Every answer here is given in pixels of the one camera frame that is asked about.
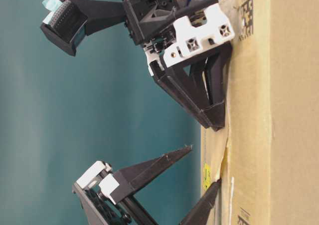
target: white plastic mount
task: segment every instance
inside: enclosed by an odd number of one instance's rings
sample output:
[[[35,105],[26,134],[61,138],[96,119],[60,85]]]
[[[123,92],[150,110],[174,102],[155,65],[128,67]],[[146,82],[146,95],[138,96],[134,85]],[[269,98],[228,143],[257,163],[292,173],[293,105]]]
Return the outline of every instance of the white plastic mount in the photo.
[[[176,31],[176,42],[168,47],[163,55],[167,67],[218,47],[235,37],[233,27],[218,3],[207,7],[204,14],[207,23],[198,27],[191,24],[188,16],[179,18],[173,23]],[[150,63],[154,60],[157,60],[163,70],[157,53],[145,50],[145,54],[151,76],[154,74],[150,68]]]
[[[101,179],[98,175],[105,170],[109,174]],[[114,204],[115,201],[111,197],[111,193],[120,185],[112,175],[112,167],[101,161],[96,161],[77,181],[76,183],[80,186],[81,189],[87,190],[91,189],[97,184],[101,188],[102,194],[109,198]]]

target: teal wall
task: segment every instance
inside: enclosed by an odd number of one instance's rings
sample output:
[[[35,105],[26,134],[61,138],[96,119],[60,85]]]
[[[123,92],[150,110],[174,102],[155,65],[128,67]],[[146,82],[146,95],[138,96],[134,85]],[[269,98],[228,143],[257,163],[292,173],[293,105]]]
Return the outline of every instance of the teal wall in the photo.
[[[193,144],[137,195],[177,224],[200,196],[199,124],[155,85],[123,25],[73,58],[40,31],[41,2],[0,0],[0,224],[86,225],[71,185],[93,162],[119,169]]]

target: robotic arm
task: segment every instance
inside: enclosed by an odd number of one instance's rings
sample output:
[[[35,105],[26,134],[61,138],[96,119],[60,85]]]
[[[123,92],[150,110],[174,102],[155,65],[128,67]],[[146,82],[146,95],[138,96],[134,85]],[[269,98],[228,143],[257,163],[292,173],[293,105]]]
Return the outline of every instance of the robotic arm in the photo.
[[[69,55],[86,35],[124,23],[151,76],[205,128],[224,127],[223,67],[235,36],[218,0],[59,0],[41,29]]]
[[[190,151],[185,147],[115,173],[109,164],[97,161],[73,185],[89,225],[128,225],[133,220],[138,225],[158,225],[134,194]],[[213,183],[179,225],[206,225],[220,185],[221,181]]]

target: yellow sticker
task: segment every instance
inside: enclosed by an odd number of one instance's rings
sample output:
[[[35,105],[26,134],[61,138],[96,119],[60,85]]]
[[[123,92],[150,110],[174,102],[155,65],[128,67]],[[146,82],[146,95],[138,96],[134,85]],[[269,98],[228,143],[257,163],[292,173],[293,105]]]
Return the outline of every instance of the yellow sticker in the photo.
[[[206,191],[211,185],[211,177],[210,177],[210,166],[208,164],[204,165],[204,190]]]

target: brown cardboard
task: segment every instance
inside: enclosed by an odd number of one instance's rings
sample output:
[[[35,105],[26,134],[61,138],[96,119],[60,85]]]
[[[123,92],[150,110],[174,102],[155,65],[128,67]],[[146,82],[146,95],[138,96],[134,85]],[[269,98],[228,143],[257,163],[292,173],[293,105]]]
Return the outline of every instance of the brown cardboard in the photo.
[[[223,179],[209,225],[319,224],[318,2],[220,2],[237,35],[227,126],[201,133],[202,192],[204,164]]]

